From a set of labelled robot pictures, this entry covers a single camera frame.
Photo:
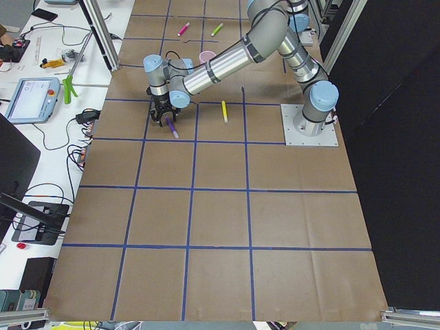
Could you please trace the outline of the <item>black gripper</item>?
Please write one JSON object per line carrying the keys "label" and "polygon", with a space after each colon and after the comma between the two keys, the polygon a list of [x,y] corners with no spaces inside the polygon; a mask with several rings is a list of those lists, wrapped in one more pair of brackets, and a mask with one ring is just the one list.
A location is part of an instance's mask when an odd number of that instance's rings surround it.
{"label": "black gripper", "polygon": [[154,106],[153,108],[149,109],[149,114],[151,117],[151,120],[160,127],[162,126],[162,117],[166,113],[170,113],[173,117],[173,121],[177,121],[177,116],[179,115],[179,109],[174,107],[170,100],[169,95],[164,94],[160,96],[152,95]]}

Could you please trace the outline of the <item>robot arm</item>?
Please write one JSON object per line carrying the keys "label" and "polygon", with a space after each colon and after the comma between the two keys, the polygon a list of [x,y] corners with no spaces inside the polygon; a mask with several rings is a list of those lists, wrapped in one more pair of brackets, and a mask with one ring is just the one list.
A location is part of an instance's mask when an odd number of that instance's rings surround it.
{"label": "robot arm", "polygon": [[332,123],[328,117],[339,91],[300,40],[300,33],[309,27],[310,10],[308,1],[248,1],[248,32],[206,62],[194,65],[189,58],[146,56],[143,65],[146,92],[153,99],[151,120],[161,125],[164,114],[176,116],[193,96],[240,70],[268,79],[286,67],[303,94],[293,126],[301,135],[320,135]]}
{"label": "robot arm", "polygon": [[287,4],[289,26],[295,33],[301,33],[309,27],[309,2],[308,0],[290,0]]}

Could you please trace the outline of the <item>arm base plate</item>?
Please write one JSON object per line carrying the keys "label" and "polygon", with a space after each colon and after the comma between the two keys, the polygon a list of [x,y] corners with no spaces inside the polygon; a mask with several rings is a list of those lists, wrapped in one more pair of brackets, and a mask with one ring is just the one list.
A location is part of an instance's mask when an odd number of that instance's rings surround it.
{"label": "arm base plate", "polygon": [[313,123],[303,117],[302,104],[281,104],[285,144],[299,147],[338,147],[331,114],[324,122]]}
{"label": "arm base plate", "polygon": [[313,35],[316,34],[316,30],[313,28],[307,28],[302,32],[299,32],[300,42],[307,47],[311,47],[314,44]]}

